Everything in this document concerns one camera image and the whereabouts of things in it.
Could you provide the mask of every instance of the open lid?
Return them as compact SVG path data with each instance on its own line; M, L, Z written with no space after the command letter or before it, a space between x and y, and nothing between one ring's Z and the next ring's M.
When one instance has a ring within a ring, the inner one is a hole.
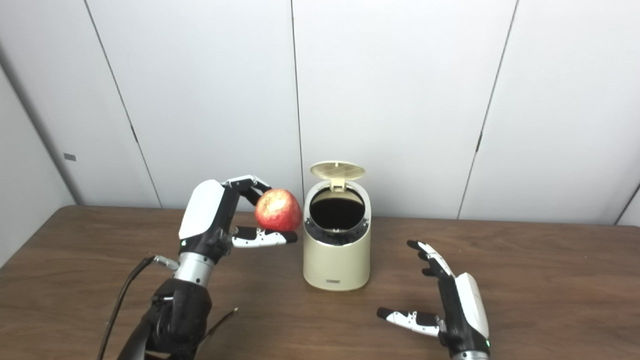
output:
M311 173L321 179L331 180L331 191L344 192L344 181L360 179L364 169L347 161L321 161L311 166Z

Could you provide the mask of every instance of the robot finger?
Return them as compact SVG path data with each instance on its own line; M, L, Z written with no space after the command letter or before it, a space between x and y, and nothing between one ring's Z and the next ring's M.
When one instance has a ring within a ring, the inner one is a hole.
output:
M379 318L390 323L394 323L413 332L419 332L420 334L438 336L440 332L436 314L423 313L420 311L392 310L381 307L378 309L377 315Z
M262 230L258 227L238 226L231 242L234 247L265 247L285 245L298 241L298 234L294 231Z

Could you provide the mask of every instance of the white wall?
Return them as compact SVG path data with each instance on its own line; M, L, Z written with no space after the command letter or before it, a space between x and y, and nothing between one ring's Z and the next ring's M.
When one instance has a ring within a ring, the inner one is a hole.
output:
M82 204L159 206L82 0L0 1L0 55Z
M640 182L638 19L519 2L460 218L614 223Z
M163 206L245 174L302 200L289 0L89 5Z
M618 221L618 225L640 226L640 195L636 194L625 213Z
M294 0L305 189L352 161L375 215L455 218L514 5Z
M74 203L0 68L0 266L60 207Z

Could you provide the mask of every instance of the trash can opening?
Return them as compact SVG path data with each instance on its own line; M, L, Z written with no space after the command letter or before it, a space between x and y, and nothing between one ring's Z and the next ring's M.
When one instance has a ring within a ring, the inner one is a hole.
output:
M347 231L356 227L364 217L364 201L350 188L332 192L319 191L309 206L309 215L321 228L329 231Z

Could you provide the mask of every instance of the trash can lid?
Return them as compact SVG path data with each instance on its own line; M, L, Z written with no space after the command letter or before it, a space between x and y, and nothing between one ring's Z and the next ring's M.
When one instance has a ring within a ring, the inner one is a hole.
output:
M364 175L364 169L348 161L320 161L311 166L311 173L325 180L355 180Z

